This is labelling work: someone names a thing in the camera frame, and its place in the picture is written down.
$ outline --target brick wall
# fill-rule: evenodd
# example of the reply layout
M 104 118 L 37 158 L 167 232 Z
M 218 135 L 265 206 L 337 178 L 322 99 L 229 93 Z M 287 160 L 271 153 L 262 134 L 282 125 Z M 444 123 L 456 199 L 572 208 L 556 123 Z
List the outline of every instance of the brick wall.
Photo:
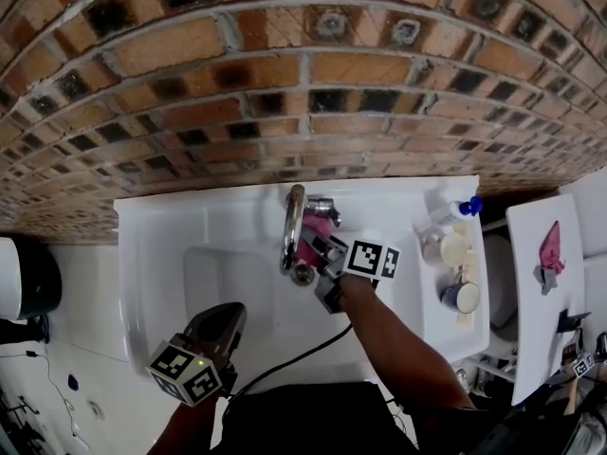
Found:
M 105 241 L 116 197 L 607 158 L 607 0 L 0 0 L 0 228 Z

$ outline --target drain plug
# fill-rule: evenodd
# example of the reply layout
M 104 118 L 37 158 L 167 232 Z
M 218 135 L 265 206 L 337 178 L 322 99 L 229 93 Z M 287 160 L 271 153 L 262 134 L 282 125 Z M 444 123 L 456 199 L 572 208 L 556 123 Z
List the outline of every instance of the drain plug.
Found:
M 314 281 L 314 270 L 305 263 L 296 264 L 291 270 L 291 280 L 299 286 L 308 286 Z

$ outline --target white floor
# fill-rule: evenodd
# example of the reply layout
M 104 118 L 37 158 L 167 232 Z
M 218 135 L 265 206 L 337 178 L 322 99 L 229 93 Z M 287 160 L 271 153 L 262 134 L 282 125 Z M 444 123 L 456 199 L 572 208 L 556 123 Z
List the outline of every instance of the white floor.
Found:
M 64 403 L 46 378 L 44 359 L 0 358 L 0 386 L 13 406 L 23 395 L 41 412 L 28 414 L 27 419 L 45 436 L 50 454 L 143 455 L 177 402 L 136 376 L 128 364 L 120 320 L 118 247 L 54 246 L 51 252 L 64 282 L 61 305 L 49 316 L 51 342 L 0 346 L 0 356 L 31 350 L 48 357 L 50 376 L 74 409 L 73 430 L 78 437 L 72 436 Z M 67 386 L 70 374 L 79 381 L 78 391 Z M 99 405 L 103 419 L 96 417 L 90 401 Z M 398 408 L 390 406 L 397 414 Z M 402 413 L 398 417 L 414 440 L 411 419 Z M 219 439 L 216 424 L 213 442 Z

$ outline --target pink cloth on table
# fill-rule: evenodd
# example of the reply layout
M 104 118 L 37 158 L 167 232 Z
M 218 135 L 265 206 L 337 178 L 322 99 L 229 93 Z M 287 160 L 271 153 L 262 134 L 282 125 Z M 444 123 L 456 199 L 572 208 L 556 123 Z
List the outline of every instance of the pink cloth on table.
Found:
M 308 226 L 314 229 L 319 236 L 328 238 L 331 236 L 331 228 L 333 227 L 333 221 L 328 217 L 319 217 L 313 214 L 305 215 L 303 217 L 302 226 Z M 323 266 L 321 257 L 314 252 L 314 249 L 300 238 L 300 242 L 297 245 L 297 252 L 295 253 L 296 260 L 304 260 L 310 266 L 319 268 Z
M 543 240 L 540 248 L 540 262 L 543 268 L 550 268 L 556 271 L 557 275 L 565 269 L 561 262 L 561 225 L 556 221 L 548 235 Z

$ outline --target bottle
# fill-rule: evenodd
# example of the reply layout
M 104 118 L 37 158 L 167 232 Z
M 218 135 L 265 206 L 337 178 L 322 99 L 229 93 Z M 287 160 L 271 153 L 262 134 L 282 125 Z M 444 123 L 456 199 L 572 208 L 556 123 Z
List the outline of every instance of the bottle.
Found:
M 437 226 L 453 226 L 471 221 L 481 210 L 483 210 L 483 199 L 475 195 L 469 201 L 451 201 L 446 206 L 433 210 L 430 220 Z

